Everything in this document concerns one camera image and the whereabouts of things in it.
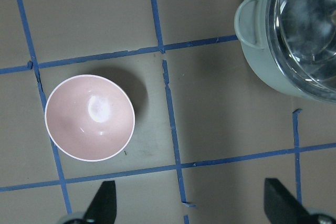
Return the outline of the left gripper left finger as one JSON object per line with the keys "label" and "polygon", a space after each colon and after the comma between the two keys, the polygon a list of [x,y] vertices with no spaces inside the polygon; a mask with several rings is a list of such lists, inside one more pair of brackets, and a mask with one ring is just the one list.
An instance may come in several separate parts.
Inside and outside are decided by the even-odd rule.
{"label": "left gripper left finger", "polygon": [[115,223],[116,220],[116,185],[115,181],[104,181],[99,187],[89,207],[84,223]]}

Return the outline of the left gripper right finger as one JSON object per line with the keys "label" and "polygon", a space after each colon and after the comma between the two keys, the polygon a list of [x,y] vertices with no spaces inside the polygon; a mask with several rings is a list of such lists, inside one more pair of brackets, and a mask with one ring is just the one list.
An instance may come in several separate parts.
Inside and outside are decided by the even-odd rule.
{"label": "left gripper right finger", "polygon": [[307,210],[277,178],[264,180],[264,212],[270,223],[299,223]]}

